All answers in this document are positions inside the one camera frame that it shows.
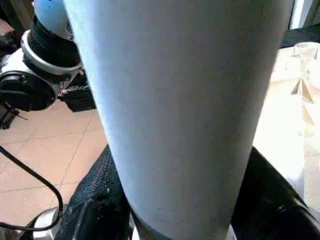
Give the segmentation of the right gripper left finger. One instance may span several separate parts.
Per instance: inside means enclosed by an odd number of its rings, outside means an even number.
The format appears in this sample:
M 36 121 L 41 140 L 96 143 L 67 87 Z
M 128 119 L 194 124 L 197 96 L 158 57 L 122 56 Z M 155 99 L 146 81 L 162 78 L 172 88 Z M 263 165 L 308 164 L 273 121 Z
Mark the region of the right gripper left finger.
M 61 217 L 57 240 L 126 240 L 130 207 L 109 146 L 79 182 Z

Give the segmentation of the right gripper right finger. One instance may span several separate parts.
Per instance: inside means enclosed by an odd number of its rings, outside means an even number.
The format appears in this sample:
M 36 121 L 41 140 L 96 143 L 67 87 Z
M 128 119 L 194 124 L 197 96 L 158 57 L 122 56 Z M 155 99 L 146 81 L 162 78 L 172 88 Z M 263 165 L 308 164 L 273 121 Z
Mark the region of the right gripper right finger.
M 318 240 L 320 222 L 289 182 L 252 148 L 232 215 L 238 240 Z

